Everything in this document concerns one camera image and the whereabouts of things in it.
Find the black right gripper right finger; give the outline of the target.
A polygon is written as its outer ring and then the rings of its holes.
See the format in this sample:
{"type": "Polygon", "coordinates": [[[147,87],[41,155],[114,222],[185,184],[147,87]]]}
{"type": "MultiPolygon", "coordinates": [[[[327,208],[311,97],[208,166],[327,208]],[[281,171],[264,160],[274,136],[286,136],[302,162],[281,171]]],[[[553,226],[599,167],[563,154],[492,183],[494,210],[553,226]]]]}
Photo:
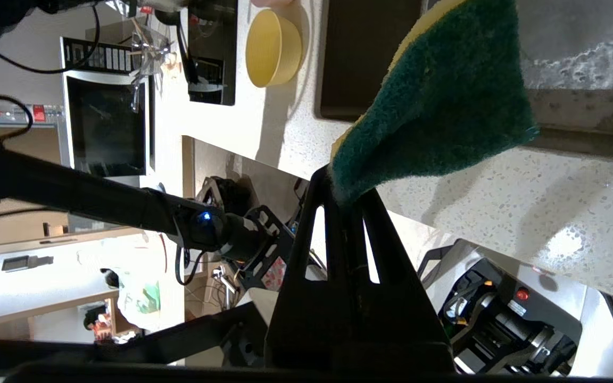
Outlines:
{"type": "Polygon", "coordinates": [[[364,365],[393,373],[454,373],[450,342],[379,194],[365,193],[350,214],[355,350],[364,365]]]}

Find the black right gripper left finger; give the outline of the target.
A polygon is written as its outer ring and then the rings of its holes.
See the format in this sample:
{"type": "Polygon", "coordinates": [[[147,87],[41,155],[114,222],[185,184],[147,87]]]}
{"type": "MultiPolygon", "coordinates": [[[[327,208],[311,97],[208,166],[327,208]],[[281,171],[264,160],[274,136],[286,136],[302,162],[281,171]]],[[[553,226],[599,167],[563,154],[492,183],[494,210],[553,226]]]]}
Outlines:
{"type": "Polygon", "coordinates": [[[333,196],[329,167],[310,179],[283,285],[266,335],[273,368],[357,370],[356,276],[360,223],[333,196]],[[305,277],[319,207],[324,209],[327,279],[305,277]]]}

